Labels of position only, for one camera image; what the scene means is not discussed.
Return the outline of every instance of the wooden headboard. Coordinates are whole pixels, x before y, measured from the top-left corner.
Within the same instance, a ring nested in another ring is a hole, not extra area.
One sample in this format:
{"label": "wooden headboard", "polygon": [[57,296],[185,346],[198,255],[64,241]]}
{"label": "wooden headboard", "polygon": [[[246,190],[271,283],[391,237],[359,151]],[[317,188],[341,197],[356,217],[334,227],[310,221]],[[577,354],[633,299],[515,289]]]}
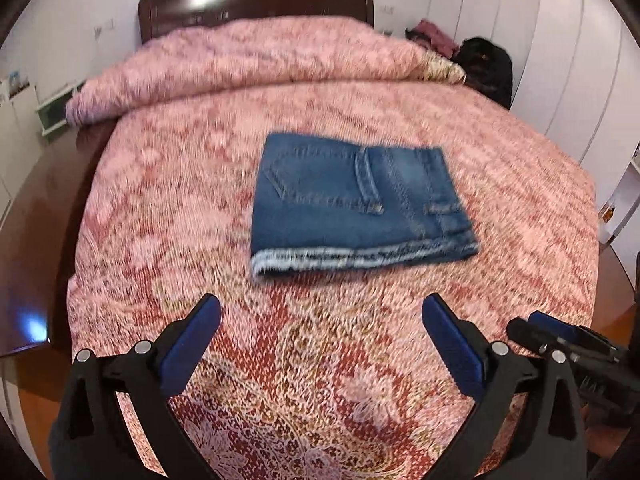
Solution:
{"label": "wooden headboard", "polygon": [[179,27],[215,27],[239,18],[351,16],[373,27],[373,0],[140,0],[142,43]]}

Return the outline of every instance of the patterned quilt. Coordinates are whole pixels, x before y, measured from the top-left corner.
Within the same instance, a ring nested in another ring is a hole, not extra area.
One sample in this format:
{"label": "patterned quilt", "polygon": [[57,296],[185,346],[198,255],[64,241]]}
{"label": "patterned quilt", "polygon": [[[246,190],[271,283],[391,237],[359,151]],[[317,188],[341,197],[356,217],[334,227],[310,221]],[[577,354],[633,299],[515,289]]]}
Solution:
{"label": "patterned quilt", "polygon": [[[439,292],[493,340],[534,310],[588,324],[595,295],[592,181],[455,84],[463,79],[456,65],[347,18],[276,18],[174,32],[87,82],[69,120],[122,118],[68,286],[74,351],[127,351],[211,292],[222,326],[170,402],[221,478],[420,479],[472,406],[422,327],[422,299]],[[481,253],[253,282],[252,199],[274,130],[441,146]],[[160,471],[125,397],[122,406]]]}

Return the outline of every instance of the electrical outlet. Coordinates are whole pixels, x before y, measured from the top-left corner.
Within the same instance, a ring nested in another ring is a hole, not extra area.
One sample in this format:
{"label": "electrical outlet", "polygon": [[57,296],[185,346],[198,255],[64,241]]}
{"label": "electrical outlet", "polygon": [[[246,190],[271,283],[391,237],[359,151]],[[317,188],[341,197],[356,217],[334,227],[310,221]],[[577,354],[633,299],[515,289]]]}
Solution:
{"label": "electrical outlet", "polygon": [[98,41],[98,38],[100,38],[103,32],[105,32],[106,30],[113,30],[114,28],[116,27],[113,18],[109,18],[108,20],[102,22],[100,25],[96,25],[94,27],[94,40]]}

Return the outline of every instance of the folded jeans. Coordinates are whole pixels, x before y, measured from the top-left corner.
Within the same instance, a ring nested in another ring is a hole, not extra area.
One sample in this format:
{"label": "folded jeans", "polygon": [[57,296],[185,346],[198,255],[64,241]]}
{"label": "folded jeans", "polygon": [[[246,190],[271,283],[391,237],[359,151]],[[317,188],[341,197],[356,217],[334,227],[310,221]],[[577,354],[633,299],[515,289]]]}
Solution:
{"label": "folded jeans", "polygon": [[254,199],[254,276],[370,269],[477,254],[439,148],[267,137]]}

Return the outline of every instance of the back pocket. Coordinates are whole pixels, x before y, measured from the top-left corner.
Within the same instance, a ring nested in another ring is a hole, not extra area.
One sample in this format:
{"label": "back pocket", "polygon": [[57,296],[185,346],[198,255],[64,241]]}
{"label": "back pocket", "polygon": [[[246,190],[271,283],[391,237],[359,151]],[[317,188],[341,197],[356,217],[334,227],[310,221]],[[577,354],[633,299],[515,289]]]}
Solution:
{"label": "back pocket", "polygon": [[366,148],[299,146],[278,154],[263,171],[286,202],[375,215],[384,211]]}

